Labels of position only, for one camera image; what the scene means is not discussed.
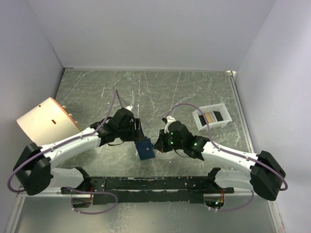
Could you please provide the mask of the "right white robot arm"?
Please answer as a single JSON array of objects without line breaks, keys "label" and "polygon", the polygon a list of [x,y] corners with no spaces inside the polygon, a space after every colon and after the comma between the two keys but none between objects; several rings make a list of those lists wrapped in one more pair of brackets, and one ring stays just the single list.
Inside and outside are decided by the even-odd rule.
[{"label": "right white robot arm", "polygon": [[163,120],[165,127],[159,131],[155,150],[161,153],[182,150],[191,159],[216,161],[232,169],[218,169],[206,181],[209,192],[217,193],[222,188],[234,187],[254,191],[265,200],[276,200],[284,187],[286,173],[271,153],[262,151],[256,154],[231,149],[207,137],[193,135],[173,117]]}]

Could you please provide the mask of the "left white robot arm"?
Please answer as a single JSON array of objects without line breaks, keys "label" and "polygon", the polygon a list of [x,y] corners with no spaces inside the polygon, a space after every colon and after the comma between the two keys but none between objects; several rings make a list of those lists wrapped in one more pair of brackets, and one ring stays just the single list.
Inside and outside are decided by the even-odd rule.
[{"label": "left white robot arm", "polygon": [[23,191],[34,196],[48,187],[75,189],[84,194],[91,191],[91,177],[81,168],[58,169],[57,166],[84,151],[101,147],[120,139],[122,142],[138,142],[145,139],[140,118],[131,110],[120,108],[112,117],[95,122],[80,133],[61,141],[25,147],[13,173],[23,186]]}]

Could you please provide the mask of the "blue leather card holder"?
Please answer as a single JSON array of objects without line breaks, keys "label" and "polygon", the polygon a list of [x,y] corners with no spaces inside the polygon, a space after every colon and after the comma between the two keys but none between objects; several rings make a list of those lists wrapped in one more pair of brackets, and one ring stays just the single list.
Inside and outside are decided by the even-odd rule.
[{"label": "blue leather card holder", "polygon": [[140,160],[149,160],[156,157],[153,144],[149,138],[135,142],[135,146]]}]

